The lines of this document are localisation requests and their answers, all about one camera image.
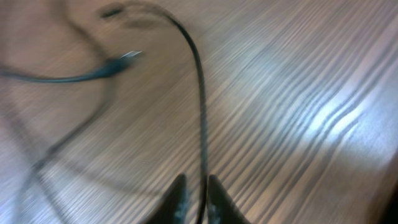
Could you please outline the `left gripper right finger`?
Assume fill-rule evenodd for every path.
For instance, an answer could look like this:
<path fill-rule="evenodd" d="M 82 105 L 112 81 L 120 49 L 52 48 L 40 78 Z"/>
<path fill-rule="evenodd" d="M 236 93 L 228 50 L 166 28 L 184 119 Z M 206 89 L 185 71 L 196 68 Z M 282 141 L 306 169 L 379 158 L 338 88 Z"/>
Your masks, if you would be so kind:
<path fill-rule="evenodd" d="M 209 176 L 207 210 L 209 224 L 250 224 L 215 175 Z"/>

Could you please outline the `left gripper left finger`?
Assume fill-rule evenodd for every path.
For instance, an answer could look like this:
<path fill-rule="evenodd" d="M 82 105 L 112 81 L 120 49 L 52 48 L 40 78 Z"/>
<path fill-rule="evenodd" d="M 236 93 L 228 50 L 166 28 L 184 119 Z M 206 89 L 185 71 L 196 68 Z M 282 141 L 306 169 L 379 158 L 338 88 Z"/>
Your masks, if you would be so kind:
<path fill-rule="evenodd" d="M 159 206 L 147 217 L 146 224 L 184 224 L 187 215 L 187 177 L 178 175 L 164 193 Z"/>

